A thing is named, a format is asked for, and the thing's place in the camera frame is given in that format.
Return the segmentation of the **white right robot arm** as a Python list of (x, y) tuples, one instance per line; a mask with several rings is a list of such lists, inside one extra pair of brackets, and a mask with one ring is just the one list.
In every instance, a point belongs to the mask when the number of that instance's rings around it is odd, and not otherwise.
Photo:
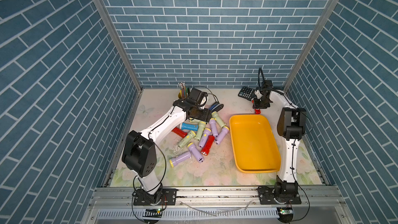
[(266, 109), (274, 104), (279, 112), (276, 130), (283, 138), (282, 160), (274, 195), (296, 195), (299, 187), (296, 179), (297, 152), (306, 130), (306, 110), (292, 103), (284, 92), (275, 89), (270, 80), (258, 80), (258, 88), (252, 100), (254, 109)]

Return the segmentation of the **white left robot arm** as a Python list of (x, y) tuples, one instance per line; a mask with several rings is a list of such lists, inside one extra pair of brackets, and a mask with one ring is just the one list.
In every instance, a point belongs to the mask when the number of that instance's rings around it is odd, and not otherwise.
[(211, 111), (205, 108), (208, 93), (197, 88), (190, 90), (185, 98), (177, 99), (171, 108), (155, 123), (141, 130), (132, 130), (126, 137), (121, 161), (133, 171), (150, 195), (162, 186), (153, 171), (157, 164), (159, 144), (178, 125), (188, 119), (210, 121)]

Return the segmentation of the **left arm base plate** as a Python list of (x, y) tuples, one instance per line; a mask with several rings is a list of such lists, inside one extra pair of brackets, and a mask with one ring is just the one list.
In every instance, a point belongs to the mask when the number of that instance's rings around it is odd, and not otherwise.
[(175, 205), (178, 190), (176, 188), (159, 188), (153, 195), (143, 189), (133, 192), (133, 204), (135, 206), (150, 205)]

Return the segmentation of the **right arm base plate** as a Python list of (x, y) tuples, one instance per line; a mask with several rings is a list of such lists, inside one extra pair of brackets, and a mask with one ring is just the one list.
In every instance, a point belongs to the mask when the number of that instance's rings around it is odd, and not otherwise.
[(297, 190), (283, 190), (268, 186), (259, 186), (257, 192), (261, 205), (302, 204)]

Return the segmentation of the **yellow plastic storage tray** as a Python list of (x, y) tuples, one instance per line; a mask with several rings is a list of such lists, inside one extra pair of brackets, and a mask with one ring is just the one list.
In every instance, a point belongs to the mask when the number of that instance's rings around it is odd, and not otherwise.
[(234, 115), (230, 134), (236, 167), (243, 173), (278, 172), (279, 149), (271, 126), (262, 115)]

